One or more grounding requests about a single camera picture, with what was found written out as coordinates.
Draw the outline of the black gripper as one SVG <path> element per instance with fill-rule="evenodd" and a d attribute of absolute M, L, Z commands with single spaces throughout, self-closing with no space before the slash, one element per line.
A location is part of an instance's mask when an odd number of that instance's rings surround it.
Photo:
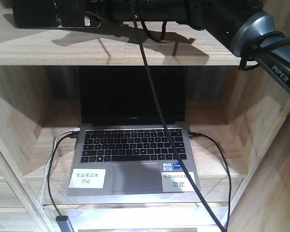
<path fill-rule="evenodd" d="M 87 12 L 109 22 L 132 21 L 131 7 L 137 21 L 176 22 L 204 30 L 203 0 L 88 0 Z"/>

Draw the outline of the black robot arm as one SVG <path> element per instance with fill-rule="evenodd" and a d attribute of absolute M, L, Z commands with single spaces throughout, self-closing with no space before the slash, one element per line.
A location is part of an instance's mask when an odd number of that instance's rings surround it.
<path fill-rule="evenodd" d="M 263 67 L 290 94 L 290 38 L 275 29 L 257 0 L 87 0 L 85 10 L 109 22 L 174 21 L 208 31 L 240 58 Z"/>

